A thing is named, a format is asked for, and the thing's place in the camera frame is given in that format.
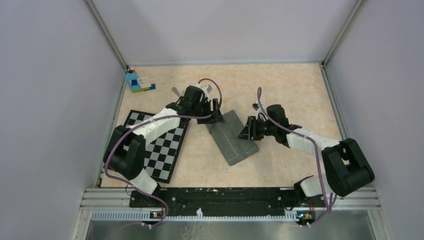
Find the silver table knife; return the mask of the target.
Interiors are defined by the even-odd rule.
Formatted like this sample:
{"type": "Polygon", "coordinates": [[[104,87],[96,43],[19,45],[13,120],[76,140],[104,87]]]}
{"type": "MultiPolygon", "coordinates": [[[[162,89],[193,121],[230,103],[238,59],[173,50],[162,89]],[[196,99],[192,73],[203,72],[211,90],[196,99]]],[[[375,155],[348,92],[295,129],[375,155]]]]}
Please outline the silver table knife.
{"type": "Polygon", "coordinates": [[[178,97],[183,97],[185,90],[179,90],[175,86],[171,88],[171,91],[176,94],[178,97]]]}

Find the grey cloth napkin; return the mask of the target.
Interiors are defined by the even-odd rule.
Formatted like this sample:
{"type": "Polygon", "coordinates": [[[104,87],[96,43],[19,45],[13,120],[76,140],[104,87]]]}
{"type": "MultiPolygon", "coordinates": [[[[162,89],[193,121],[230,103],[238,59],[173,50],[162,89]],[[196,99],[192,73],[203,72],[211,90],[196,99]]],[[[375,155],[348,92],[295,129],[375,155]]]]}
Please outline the grey cloth napkin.
{"type": "Polygon", "coordinates": [[[235,110],[225,113],[222,122],[206,126],[229,166],[240,163],[260,150],[254,141],[238,138],[244,126],[235,110]]]}

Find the colourful toy brick block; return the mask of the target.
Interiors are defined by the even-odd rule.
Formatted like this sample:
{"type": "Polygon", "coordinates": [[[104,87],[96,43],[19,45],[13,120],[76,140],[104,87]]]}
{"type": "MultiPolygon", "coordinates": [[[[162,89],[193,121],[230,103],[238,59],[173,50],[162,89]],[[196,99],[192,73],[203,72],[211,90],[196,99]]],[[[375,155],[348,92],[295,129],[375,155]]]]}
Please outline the colourful toy brick block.
{"type": "Polygon", "coordinates": [[[156,85],[150,83],[146,77],[139,76],[134,67],[126,69],[124,80],[132,93],[155,90],[156,85]]]}

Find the black white checkerboard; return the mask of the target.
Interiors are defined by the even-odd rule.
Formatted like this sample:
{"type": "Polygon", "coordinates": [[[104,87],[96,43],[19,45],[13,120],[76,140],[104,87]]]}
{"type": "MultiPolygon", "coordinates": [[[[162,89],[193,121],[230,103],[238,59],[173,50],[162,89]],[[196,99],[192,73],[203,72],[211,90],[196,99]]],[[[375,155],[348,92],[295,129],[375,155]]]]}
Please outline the black white checkerboard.
{"type": "Polygon", "coordinates": [[[146,146],[144,167],[157,182],[170,183],[188,126],[189,120],[181,119],[177,128],[162,134],[146,146]]]}

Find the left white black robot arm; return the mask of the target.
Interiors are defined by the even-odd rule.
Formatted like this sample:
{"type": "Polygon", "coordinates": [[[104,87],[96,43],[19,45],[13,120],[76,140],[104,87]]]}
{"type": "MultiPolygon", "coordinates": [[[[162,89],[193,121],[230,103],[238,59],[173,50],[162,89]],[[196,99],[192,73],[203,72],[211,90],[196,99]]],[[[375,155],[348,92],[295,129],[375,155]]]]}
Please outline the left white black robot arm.
{"type": "Polygon", "coordinates": [[[160,186],[145,169],[146,146],[163,134],[180,126],[182,119],[198,124],[222,120],[223,98],[210,98],[207,87],[190,85],[177,101],[167,104],[156,115],[129,127],[117,126],[104,154],[104,172],[112,170],[120,180],[142,192],[141,200],[149,207],[160,202],[160,186]]]}

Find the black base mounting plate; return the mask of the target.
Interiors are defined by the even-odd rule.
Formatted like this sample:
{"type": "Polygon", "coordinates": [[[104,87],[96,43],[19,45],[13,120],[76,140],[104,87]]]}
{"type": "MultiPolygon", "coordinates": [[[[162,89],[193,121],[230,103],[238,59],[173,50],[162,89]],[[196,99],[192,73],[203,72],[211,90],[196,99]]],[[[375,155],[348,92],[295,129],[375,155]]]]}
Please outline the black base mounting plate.
{"type": "Polygon", "coordinates": [[[130,195],[130,208],[156,208],[169,217],[193,216],[201,210],[206,217],[283,216],[294,208],[324,207],[321,195],[305,197],[298,190],[284,187],[168,187],[154,194],[137,191],[130,195]]]}

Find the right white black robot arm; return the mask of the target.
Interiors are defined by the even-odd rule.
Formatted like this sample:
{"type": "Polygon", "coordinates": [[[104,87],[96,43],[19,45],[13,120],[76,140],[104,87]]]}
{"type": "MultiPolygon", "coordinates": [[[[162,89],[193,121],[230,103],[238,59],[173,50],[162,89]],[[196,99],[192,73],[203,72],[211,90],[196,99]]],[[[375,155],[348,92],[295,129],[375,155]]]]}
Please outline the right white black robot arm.
{"type": "Polygon", "coordinates": [[[260,141],[271,136],[287,148],[316,157],[317,166],[324,167],[317,176],[295,183],[293,200],[297,205],[307,206],[323,192],[345,197],[375,180],[373,169],[353,138],[330,139],[291,124],[280,104],[270,105],[266,111],[262,111],[258,103],[253,107],[256,115],[248,117],[238,139],[260,141]]]}

